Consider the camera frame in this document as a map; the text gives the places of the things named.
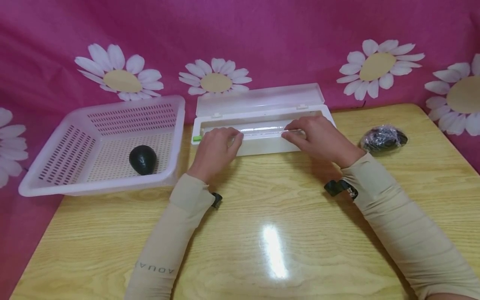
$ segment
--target person's left hand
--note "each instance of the person's left hand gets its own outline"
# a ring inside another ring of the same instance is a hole
[[[209,184],[215,175],[235,159],[242,140],[243,133],[232,127],[215,128],[205,133],[187,174]]]

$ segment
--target hand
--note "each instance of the hand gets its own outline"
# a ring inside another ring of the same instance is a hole
[[[229,147],[232,137],[235,139]],[[232,127],[215,128],[205,133],[187,174],[209,184],[215,175],[235,159],[242,140],[243,133]]]
[[[293,132],[284,132],[282,137],[311,157],[329,160],[340,168],[350,167],[365,155],[322,115],[293,120],[285,127],[285,130],[292,129],[303,130],[307,138]]]

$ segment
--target beige flower center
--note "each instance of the beige flower center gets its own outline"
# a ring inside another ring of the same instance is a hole
[[[393,67],[395,56],[390,53],[375,53],[370,55],[360,69],[360,79],[372,81],[379,79]]]
[[[456,112],[480,112],[480,76],[470,76],[457,82],[447,94],[447,104]]]
[[[110,88],[127,93],[137,93],[142,90],[142,84],[137,76],[125,70],[113,70],[103,76],[103,81]]]
[[[202,78],[200,85],[207,92],[225,92],[232,87],[232,80],[223,74],[210,73]]]

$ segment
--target pink fabric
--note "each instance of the pink fabric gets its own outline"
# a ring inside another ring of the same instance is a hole
[[[143,56],[146,69],[163,75],[162,95],[184,96],[187,122],[194,119],[197,97],[188,95],[178,73],[187,72],[187,63],[211,58],[247,68],[250,89],[318,82],[332,110],[403,102],[424,108],[433,95],[423,87],[435,80],[432,72],[471,62],[480,52],[480,2],[19,0],[2,4],[0,30],[0,90],[10,97],[0,99],[0,107],[15,103],[14,121],[27,126],[30,158],[22,165],[28,167],[61,117],[76,108],[120,101],[77,71],[74,58],[89,58],[90,44],[117,44],[126,58]],[[419,61],[423,67],[396,76],[391,89],[380,90],[377,99],[367,96],[364,103],[343,94],[345,84],[336,79],[343,76],[338,70],[348,53],[361,51],[370,38],[415,43],[412,53],[426,57]],[[464,133],[451,140],[479,170],[480,137]],[[58,197],[18,196],[19,181],[11,179],[1,190],[0,236],[7,241],[0,263],[7,267],[0,267],[0,299],[12,291],[58,205]]]
[[[0,107],[13,113],[11,124],[27,128],[21,136],[27,139],[29,157],[19,161],[24,167],[22,174],[10,177],[7,186],[0,190],[0,300],[9,298],[62,199],[60,195],[25,198],[17,192],[26,169],[62,116],[14,102],[0,93]]]

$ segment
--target daisy print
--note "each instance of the daisy print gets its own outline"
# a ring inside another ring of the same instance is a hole
[[[421,65],[415,63],[425,54],[407,54],[415,44],[398,45],[398,40],[390,39],[377,44],[372,39],[363,41],[361,51],[350,52],[348,63],[340,68],[345,77],[337,79],[340,84],[348,83],[343,91],[345,95],[355,95],[355,99],[363,100],[368,93],[377,98],[379,87],[388,90],[393,86],[394,75],[407,75],[412,68]]]
[[[455,63],[433,75],[440,80],[425,84],[437,94],[426,102],[430,119],[438,121],[438,128],[447,134],[480,135],[480,54],[472,64]]]
[[[185,66],[190,73],[180,72],[179,80],[191,85],[190,95],[214,96],[233,92],[245,92],[249,88],[243,84],[252,81],[247,77],[248,70],[235,69],[234,61],[212,59],[211,65],[203,60],[196,60]]]
[[[7,185],[9,176],[16,177],[22,172],[18,160],[28,158],[25,138],[19,137],[25,125],[8,125],[12,118],[11,111],[0,108],[0,188]]]
[[[144,70],[145,59],[140,55],[135,54],[125,62],[118,45],[110,45],[105,51],[100,45],[92,44],[88,51],[92,59],[76,57],[75,63],[84,69],[78,71],[98,83],[101,89],[116,93],[124,101],[160,96],[154,91],[163,89],[163,83],[158,81],[162,75],[154,69]]]

